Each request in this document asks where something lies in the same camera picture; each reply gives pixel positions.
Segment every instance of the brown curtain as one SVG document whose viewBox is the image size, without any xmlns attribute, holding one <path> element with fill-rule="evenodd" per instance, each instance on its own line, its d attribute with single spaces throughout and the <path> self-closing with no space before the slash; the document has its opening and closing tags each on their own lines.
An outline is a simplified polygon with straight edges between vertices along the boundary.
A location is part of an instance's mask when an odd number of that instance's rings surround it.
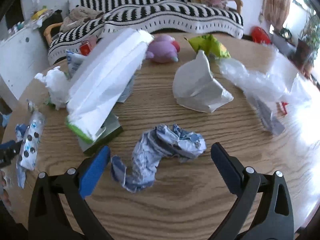
<svg viewBox="0 0 320 240">
<path fill-rule="evenodd" d="M 265 18 L 275 29 L 281 30 L 289 14 L 291 0 L 267 0 Z"/>
</svg>

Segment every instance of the yellow-green snack bag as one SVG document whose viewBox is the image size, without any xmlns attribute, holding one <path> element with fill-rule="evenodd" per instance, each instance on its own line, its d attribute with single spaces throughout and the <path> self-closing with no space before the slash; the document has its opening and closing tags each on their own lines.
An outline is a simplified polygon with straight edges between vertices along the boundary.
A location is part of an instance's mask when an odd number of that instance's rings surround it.
<svg viewBox="0 0 320 240">
<path fill-rule="evenodd" d="M 231 57 L 226 47 L 223 46 L 223 44 L 218 41 L 212 34 L 197 36 L 186 40 L 190 43 L 191 47 L 195 50 L 196 53 L 198 53 L 198 51 L 202 49 L 207 57 L 209 57 L 210 53 L 212 53 L 217 58 Z"/>
</svg>

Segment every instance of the pink plush toy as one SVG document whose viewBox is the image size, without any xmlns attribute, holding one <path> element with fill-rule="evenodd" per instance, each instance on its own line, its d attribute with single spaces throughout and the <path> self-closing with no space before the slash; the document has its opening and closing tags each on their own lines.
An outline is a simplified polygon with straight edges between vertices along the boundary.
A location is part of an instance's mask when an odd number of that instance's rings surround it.
<svg viewBox="0 0 320 240">
<path fill-rule="evenodd" d="M 146 58 L 150 58 L 158 63 L 178 62 L 179 44 L 173 37 L 162 34 L 150 43 Z"/>
</svg>

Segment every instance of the silver screw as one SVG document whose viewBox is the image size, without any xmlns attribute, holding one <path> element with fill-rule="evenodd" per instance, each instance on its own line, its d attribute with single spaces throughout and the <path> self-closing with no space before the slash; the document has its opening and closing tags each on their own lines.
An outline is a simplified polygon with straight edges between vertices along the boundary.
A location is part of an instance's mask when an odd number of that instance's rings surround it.
<svg viewBox="0 0 320 240">
<path fill-rule="evenodd" d="M 43 178 L 45 177 L 45 173 L 44 173 L 44 172 L 40 172 L 39 175 L 38 175 L 38 177 L 39 177 L 40 179 L 43 179 Z"/>
<path fill-rule="evenodd" d="M 245 170 L 247 173 L 254 173 L 254 169 L 252 167 L 246 167 Z"/>
<path fill-rule="evenodd" d="M 278 177 L 282 177 L 282 176 L 283 176 L 283 174 L 282 174 L 281 171 L 276 171 L 276 175 L 277 175 Z"/>
<path fill-rule="evenodd" d="M 67 173 L 68 173 L 69 175 L 73 175 L 73 174 L 76 173 L 76 169 L 75 169 L 75 168 L 70 168 L 70 169 L 67 171 Z"/>
</svg>

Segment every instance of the round wooden table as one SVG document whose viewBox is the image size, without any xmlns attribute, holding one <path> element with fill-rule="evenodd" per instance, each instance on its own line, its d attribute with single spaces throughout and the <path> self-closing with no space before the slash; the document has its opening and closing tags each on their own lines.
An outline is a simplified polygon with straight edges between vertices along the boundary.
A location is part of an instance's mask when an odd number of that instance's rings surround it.
<svg viewBox="0 0 320 240">
<path fill-rule="evenodd" d="M 241 90 L 222 78 L 218 67 L 211 65 L 217 80 L 234 96 L 234 100 L 211 114 L 186 109 L 176 104 L 172 95 L 172 81 L 177 68 L 195 58 L 183 37 L 173 34 L 180 43 L 179 62 L 157 65 L 145 62 L 137 74 L 133 94 L 123 104 L 117 103 L 114 113 L 124 132 L 109 144 L 112 155 L 119 155 L 130 165 L 131 153 L 143 131 L 160 123 L 177 123 L 181 127 L 201 133 L 207 144 L 206 152 L 196 160 L 179 163 L 177 158 L 164 159 L 150 188 L 132 194 L 110 176 L 110 165 L 100 178 L 93 194 L 86 198 L 102 225 L 114 239 L 207 239 L 222 222 L 236 196 L 229 193 L 217 168 L 210 158 L 210 147 L 220 142 L 231 156 L 257 172 L 283 172 L 294 212 L 297 230 L 317 205 L 320 197 L 320 93 L 310 84 L 313 102 L 310 107 L 288 105 L 288 114 L 279 120 L 285 125 L 280 136 L 264 131 L 255 111 Z M 250 41 L 215 35 L 248 69 L 275 71 L 288 84 L 297 69 L 279 53 Z M 65 61 L 60 62 L 66 70 Z M 28 123 L 26 99 L 34 101 L 46 115 L 34 171 L 27 171 L 25 188 L 17 186 L 15 164 L 4 168 L 13 186 L 8 189 L 12 215 L 16 222 L 28 228 L 29 203 L 36 178 L 41 171 L 49 175 L 64 173 L 86 158 L 76 136 L 65 126 L 67 111 L 59 111 L 43 104 L 47 89 L 33 80 L 19 100 L 5 130 L 3 141 L 15 139 L 17 123 Z M 244 228 L 248 228 L 260 201 L 257 197 Z M 73 228 L 79 227 L 71 214 L 65 197 L 62 203 Z"/>
</svg>

